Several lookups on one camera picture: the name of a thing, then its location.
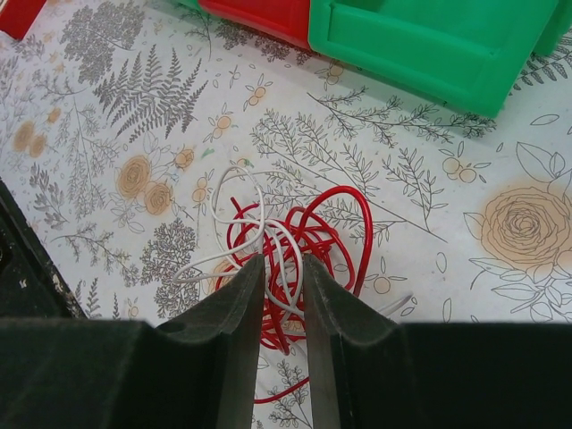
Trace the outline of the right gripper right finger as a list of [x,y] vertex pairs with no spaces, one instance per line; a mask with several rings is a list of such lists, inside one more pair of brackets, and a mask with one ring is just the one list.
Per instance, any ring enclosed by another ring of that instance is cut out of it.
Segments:
[[568,428],[568,324],[397,324],[303,262],[317,428]]

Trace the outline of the red plastic bin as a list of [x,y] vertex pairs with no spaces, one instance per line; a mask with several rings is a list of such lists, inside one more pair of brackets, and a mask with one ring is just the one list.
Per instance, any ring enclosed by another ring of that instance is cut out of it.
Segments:
[[309,49],[309,0],[204,0],[208,13]]

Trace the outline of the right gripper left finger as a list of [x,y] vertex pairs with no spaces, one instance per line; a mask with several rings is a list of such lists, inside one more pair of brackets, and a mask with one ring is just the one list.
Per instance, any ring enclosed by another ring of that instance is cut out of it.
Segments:
[[172,320],[5,318],[4,428],[248,428],[265,262]]

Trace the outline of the right green plastic bin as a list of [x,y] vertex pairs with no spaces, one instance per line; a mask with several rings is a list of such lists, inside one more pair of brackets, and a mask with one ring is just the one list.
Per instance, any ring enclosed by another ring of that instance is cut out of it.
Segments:
[[321,54],[473,114],[497,116],[529,55],[571,25],[569,1],[313,1]]

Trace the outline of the black table front frame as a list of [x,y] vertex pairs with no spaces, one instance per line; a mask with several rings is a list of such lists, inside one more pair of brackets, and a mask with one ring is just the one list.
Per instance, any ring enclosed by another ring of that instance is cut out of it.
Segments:
[[12,193],[1,185],[1,317],[84,318]]

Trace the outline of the floral table mat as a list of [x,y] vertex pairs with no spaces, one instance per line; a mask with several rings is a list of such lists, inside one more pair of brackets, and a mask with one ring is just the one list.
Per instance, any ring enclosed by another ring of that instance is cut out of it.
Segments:
[[571,25],[494,118],[203,10],[1,31],[1,185],[86,316],[153,327],[265,262],[248,428],[317,428],[303,262],[397,324],[571,328]]

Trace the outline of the red window toy brick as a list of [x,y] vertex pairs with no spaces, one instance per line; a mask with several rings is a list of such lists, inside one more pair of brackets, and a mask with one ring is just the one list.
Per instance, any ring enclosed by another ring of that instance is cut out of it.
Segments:
[[2,0],[0,29],[15,40],[23,40],[46,0]]

